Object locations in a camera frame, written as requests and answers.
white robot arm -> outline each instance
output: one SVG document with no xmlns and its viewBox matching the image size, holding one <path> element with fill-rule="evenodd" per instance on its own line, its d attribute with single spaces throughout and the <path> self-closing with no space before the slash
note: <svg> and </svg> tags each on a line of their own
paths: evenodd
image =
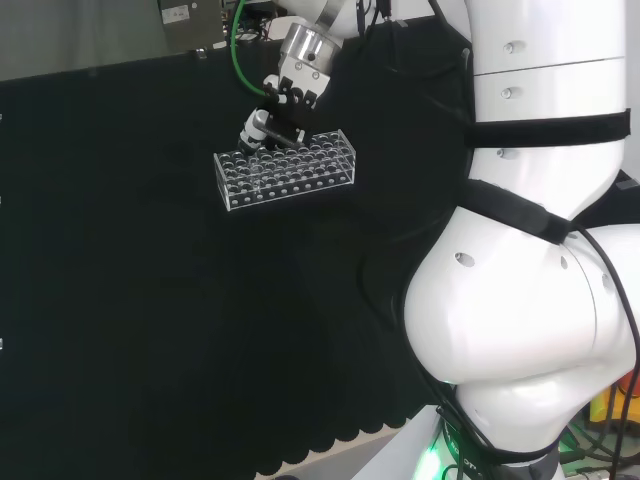
<svg viewBox="0 0 640 480">
<path fill-rule="evenodd" d="M 292 27 L 280 75 L 267 83 L 282 90 L 286 78 L 302 91 L 301 98 L 313 94 L 317 100 L 329 82 L 324 62 L 335 57 L 340 38 L 358 33 L 356 3 L 277 3 L 309 24 Z M 625 0 L 466 4 L 478 122 L 625 111 Z M 366 18 L 371 21 L 372 11 Z M 316 51 L 325 52 L 323 62 L 318 56 L 309 60 Z M 267 118 L 261 110 L 252 114 L 243 133 L 248 143 L 257 146 L 267 135 L 293 143 L 304 139 L 304 128 L 295 125 L 298 136 L 290 131 L 283 139 Z M 572 221 L 611 186 L 623 153 L 624 140 L 478 148 L 470 178 Z M 592 235 L 640 316 L 640 226 L 600 228 Z M 580 408 L 635 363 L 631 329 L 611 273 L 580 234 L 556 245 L 458 207 L 415 273 L 404 306 L 407 335 L 425 369 L 458 385 L 457 401 L 477 431 L 495 449 L 528 458 L 517 468 L 534 466 L 527 475 L 535 470 L 536 480 L 563 478 L 549 447 Z M 441 462 L 454 462 L 444 437 L 438 441 Z M 536 452 L 542 452 L 539 458 Z"/>
<path fill-rule="evenodd" d="M 333 60 L 343 40 L 358 35 L 357 3 L 353 0 L 279 0 L 277 4 L 305 21 L 293 23 L 280 49 L 278 75 L 263 82 L 268 93 L 240 134 L 239 147 L 255 151 L 267 138 L 288 146 L 309 138 L 309 124 L 330 81 Z M 361 18 L 374 17 L 375 2 Z"/>
</svg>

black fabric cover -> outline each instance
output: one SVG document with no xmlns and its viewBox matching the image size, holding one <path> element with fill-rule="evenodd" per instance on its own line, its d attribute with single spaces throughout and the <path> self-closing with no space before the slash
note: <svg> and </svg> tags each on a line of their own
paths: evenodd
<svg viewBox="0 0 640 480">
<path fill-rule="evenodd" d="M 235 214 L 212 155 L 259 100 L 228 52 L 0 84 L 3 478 L 248 479 L 433 400 L 355 271 L 367 253 L 388 311 L 466 156 L 379 66 L 387 40 L 346 47 L 318 115 L 353 143 L 355 187 Z M 447 41 L 434 20 L 398 29 L 399 67 L 457 58 Z M 241 48 L 245 75 L 275 71 L 278 48 Z"/>
</svg>

robot end effector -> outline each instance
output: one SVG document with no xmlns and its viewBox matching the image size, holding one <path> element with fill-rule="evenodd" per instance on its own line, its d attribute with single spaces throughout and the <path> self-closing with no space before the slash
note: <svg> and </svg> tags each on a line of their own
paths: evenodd
<svg viewBox="0 0 640 480">
<path fill-rule="evenodd" d="M 279 75 L 264 80 L 266 101 L 247 119 L 240 150 L 252 153 L 268 139 L 291 147 L 308 140 L 311 117 L 339 52 L 340 46 L 319 30 L 293 23 L 280 49 Z"/>
</svg>

green light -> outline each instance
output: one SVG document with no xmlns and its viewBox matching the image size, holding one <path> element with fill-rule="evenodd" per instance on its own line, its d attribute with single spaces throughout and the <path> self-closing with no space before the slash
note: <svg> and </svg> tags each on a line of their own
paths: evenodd
<svg viewBox="0 0 640 480">
<path fill-rule="evenodd" d="M 573 448 L 571 448 L 569 445 L 565 444 L 566 440 L 562 440 L 560 442 L 560 445 L 558 446 L 558 450 L 560 450 L 560 452 L 573 452 Z"/>
<path fill-rule="evenodd" d="M 440 480 L 442 474 L 440 465 L 440 457 L 435 448 L 426 450 L 420 460 L 418 466 L 413 474 L 413 480 Z"/>
</svg>

yellow object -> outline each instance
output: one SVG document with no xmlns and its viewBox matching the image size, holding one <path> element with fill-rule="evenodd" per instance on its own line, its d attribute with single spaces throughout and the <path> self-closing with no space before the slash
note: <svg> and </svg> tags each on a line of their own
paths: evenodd
<svg viewBox="0 0 640 480">
<path fill-rule="evenodd" d="M 607 419 L 607 410 L 609 408 L 609 392 L 610 388 L 607 388 L 604 392 L 600 393 L 596 398 L 591 400 L 589 410 L 589 420 L 593 423 L 604 422 Z M 622 415 L 622 404 L 624 403 L 624 394 L 616 389 L 616 395 L 613 404 L 613 416 L 612 419 L 620 420 Z M 631 406 L 629 407 L 629 416 L 627 418 L 630 422 L 640 424 L 640 397 L 631 399 Z"/>
</svg>

